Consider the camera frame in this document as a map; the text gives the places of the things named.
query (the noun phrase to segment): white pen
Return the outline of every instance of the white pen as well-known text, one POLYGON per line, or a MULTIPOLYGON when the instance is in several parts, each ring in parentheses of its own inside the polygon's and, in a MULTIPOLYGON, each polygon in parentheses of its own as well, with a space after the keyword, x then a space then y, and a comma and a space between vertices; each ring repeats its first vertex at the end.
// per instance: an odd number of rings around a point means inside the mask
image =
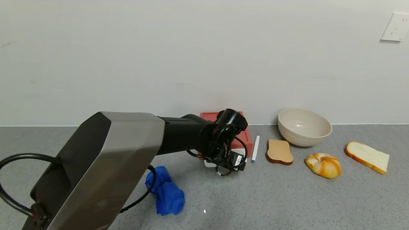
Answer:
POLYGON ((258 142, 260 141, 260 136, 257 135, 256 141, 254 143, 253 155, 252 155, 252 163, 256 162, 257 150, 258 150, 258 142))

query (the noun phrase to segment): electrical socket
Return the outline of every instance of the electrical socket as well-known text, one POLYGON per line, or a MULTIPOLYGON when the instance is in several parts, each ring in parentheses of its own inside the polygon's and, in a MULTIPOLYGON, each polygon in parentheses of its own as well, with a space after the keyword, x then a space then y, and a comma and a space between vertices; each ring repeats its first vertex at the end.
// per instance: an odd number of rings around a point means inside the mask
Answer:
POLYGON ((408 30, 409 14, 393 13, 381 40, 402 41, 408 30))

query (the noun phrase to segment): bowl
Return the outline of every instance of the bowl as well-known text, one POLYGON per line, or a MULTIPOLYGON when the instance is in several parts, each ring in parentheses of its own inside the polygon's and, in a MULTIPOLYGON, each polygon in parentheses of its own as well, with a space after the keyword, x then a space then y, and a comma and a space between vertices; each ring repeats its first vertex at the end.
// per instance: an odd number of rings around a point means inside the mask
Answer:
POLYGON ((279 130, 290 143, 301 147, 316 145, 332 132, 331 123, 318 113, 288 108, 279 113, 279 130))

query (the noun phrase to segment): blue cloth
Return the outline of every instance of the blue cloth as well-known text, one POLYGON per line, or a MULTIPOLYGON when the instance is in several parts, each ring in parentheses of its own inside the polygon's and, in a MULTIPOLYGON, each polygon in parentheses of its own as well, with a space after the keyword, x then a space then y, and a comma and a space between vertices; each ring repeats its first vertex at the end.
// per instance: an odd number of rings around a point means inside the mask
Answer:
MULTIPOLYGON (((156 181, 152 194, 156 195, 156 213, 166 216, 169 213, 179 214, 184 206, 184 193, 172 182, 171 176, 165 166, 155 168, 156 181)), ((149 189, 153 182, 153 173, 146 176, 145 185, 149 189)))

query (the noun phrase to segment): orange and white bun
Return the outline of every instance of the orange and white bun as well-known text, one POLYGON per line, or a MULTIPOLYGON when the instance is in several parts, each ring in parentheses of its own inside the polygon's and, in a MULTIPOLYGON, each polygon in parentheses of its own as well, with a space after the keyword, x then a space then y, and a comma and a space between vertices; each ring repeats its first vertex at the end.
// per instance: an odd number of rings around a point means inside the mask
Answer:
POLYGON ((334 179, 342 173, 338 158, 328 153, 309 155, 305 162, 313 173, 328 179, 334 179))

